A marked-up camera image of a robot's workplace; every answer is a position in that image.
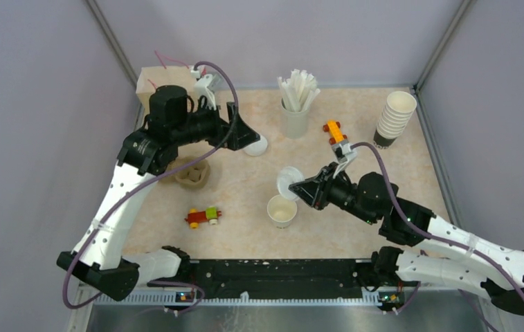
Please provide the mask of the white plastic cup lid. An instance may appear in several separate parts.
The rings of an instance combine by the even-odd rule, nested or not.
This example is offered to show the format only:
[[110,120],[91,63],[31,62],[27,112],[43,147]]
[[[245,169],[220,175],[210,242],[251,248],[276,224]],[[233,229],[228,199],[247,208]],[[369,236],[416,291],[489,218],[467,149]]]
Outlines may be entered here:
[[297,201],[299,197],[289,189],[294,183],[299,183],[305,179],[303,173],[292,166],[282,168],[277,177],[276,187],[280,196],[289,201]]

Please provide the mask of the white paper cup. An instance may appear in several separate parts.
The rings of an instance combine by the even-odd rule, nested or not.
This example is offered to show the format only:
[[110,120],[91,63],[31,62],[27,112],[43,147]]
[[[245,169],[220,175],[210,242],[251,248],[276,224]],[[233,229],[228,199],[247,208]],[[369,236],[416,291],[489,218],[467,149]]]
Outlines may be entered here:
[[272,224],[277,228],[283,229],[290,226],[298,212],[298,206],[295,201],[276,195],[269,200],[266,212]]

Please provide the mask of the brown pulp cup carrier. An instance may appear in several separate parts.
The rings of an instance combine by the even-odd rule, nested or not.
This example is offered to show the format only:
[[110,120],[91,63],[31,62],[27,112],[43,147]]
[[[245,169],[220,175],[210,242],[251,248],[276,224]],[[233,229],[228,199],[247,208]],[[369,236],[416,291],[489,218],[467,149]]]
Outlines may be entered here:
[[[196,159],[196,156],[179,157],[168,165],[166,171],[181,168]],[[191,166],[181,170],[180,172],[162,178],[159,183],[177,183],[187,190],[200,190],[207,184],[210,173],[211,167],[208,161],[201,160],[198,163],[191,164]]]

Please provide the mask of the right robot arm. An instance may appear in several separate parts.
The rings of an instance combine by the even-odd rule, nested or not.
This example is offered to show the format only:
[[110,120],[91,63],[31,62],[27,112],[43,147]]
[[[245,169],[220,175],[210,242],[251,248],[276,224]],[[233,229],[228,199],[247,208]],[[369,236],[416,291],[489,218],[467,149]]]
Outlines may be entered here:
[[383,285],[397,280],[439,284],[488,299],[497,308],[524,316],[524,250],[500,246],[467,232],[419,204],[397,198],[376,172],[350,180],[338,164],[305,178],[285,167],[277,188],[290,201],[315,210],[329,204],[368,223],[381,223],[379,235],[391,242],[372,256],[374,276]]

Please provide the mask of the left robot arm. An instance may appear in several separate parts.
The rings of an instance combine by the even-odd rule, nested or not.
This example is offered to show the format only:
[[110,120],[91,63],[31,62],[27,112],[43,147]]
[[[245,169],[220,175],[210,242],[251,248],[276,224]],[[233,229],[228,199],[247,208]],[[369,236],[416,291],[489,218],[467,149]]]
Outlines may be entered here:
[[172,175],[168,166],[179,148],[206,141],[214,149],[238,151],[260,139],[241,119],[235,102],[227,103],[229,119],[223,120],[211,98],[193,100],[185,88],[165,85],[150,96],[149,104],[143,126],[124,139],[109,189],[89,229],[74,249],[57,258],[68,276],[115,301],[155,279],[166,278],[174,286],[189,280],[190,267],[177,249],[122,255],[143,201],[157,181]]

